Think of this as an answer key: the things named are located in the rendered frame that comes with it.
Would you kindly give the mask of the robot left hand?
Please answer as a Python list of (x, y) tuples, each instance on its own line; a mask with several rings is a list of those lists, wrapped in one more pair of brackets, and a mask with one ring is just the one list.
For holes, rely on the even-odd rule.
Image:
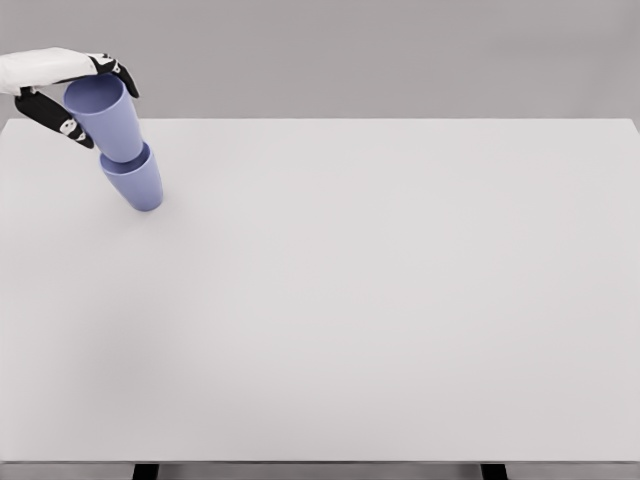
[(124, 64), (107, 53), (85, 53), (49, 47), (0, 55), (0, 94), (14, 97), (16, 109), (27, 118), (92, 149), (94, 141), (61, 104), (39, 91), (90, 76), (115, 75), (128, 93), (139, 98)]

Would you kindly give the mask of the blue-purple plastic cup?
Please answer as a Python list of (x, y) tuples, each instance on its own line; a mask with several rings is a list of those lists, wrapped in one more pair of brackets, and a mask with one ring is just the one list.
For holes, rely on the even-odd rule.
[(163, 185), (156, 158), (144, 142), (141, 153), (129, 162), (115, 162), (101, 153), (103, 173), (115, 190), (138, 211), (151, 211), (163, 201)]
[(71, 82), (63, 104), (111, 161), (126, 163), (143, 151), (134, 104), (125, 84), (114, 74)]

